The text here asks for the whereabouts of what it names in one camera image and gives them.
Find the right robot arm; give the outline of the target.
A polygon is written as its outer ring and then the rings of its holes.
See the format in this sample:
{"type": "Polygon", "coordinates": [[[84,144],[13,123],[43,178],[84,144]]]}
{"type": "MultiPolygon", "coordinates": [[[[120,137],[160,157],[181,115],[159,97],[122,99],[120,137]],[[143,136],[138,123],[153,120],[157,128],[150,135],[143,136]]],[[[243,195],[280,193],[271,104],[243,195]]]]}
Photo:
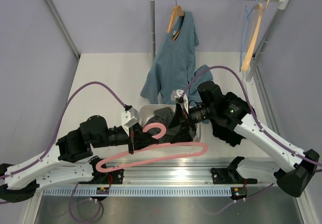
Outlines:
{"type": "Polygon", "coordinates": [[[174,90],[171,99],[176,104],[174,119],[183,124],[179,140],[195,129],[196,124],[209,120],[213,135],[231,146],[248,139],[269,155],[278,165],[271,175],[280,189],[300,197],[317,172],[319,154],[299,148],[262,124],[251,105],[236,94],[223,94],[212,81],[201,83],[197,91],[201,101],[190,108],[185,91],[174,90]]]}

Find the black t shirt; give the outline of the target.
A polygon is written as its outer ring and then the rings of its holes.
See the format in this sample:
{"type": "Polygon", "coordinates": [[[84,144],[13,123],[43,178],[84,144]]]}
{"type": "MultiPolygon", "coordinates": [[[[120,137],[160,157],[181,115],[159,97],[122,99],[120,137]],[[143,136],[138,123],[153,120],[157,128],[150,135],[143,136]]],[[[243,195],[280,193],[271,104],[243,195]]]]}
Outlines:
{"type": "MultiPolygon", "coordinates": [[[[209,120],[215,137],[224,140],[231,146],[240,144],[244,137],[234,132],[234,128],[238,123],[241,123],[241,119],[246,114],[251,113],[253,108],[250,108],[246,101],[232,92],[228,92],[226,95],[202,92],[202,101],[196,107],[191,108],[187,114],[192,127],[196,127],[197,123],[209,120]]],[[[160,124],[162,123],[151,123],[145,127],[160,124]]],[[[159,142],[170,142],[173,135],[174,132],[166,128],[166,133],[159,139],[159,142]]]]}

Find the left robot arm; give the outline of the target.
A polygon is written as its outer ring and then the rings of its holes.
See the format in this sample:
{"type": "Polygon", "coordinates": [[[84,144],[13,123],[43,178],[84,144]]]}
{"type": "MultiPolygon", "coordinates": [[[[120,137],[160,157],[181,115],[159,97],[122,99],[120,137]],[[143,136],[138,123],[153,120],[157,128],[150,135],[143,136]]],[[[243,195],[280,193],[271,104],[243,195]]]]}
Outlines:
{"type": "Polygon", "coordinates": [[[17,203],[32,198],[35,193],[59,184],[73,182],[101,184],[107,181],[108,171],[96,166],[94,148],[127,145],[129,153],[158,142],[143,132],[139,123],[130,132],[119,127],[109,128],[104,117],[96,115],[79,128],[61,137],[51,148],[17,165],[1,164],[1,200],[17,203]]]}

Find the pink plastic hanger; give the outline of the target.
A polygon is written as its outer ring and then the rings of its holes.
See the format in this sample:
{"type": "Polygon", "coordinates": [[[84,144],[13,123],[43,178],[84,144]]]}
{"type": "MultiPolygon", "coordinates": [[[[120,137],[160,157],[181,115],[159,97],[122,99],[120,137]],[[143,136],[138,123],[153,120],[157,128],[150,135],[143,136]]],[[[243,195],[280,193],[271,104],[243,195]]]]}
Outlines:
{"type": "Polygon", "coordinates": [[[160,143],[160,144],[153,144],[141,150],[134,151],[134,154],[144,155],[144,158],[140,161],[125,163],[123,165],[118,165],[118,166],[106,167],[106,164],[113,162],[114,160],[117,160],[122,157],[130,156],[129,152],[121,152],[116,155],[113,155],[98,161],[98,163],[95,165],[95,169],[100,173],[109,173],[109,172],[118,171],[121,169],[127,169],[131,167],[137,167],[137,166],[142,166],[142,165],[147,165],[147,164],[152,164],[157,162],[164,162],[168,160],[199,157],[206,154],[207,151],[208,151],[208,145],[206,143],[196,142],[196,141],[178,142],[178,143],[166,142],[166,143],[160,143]],[[170,155],[167,155],[167,156],[162,155],[163,153],[162,150],[165,148],[174,148],[175,150],[178,150],[180,147],[201,147],[202,150],[199,152],[189,151],[187,153],[181,153],[181,154],[172,152],[170,155]]]}

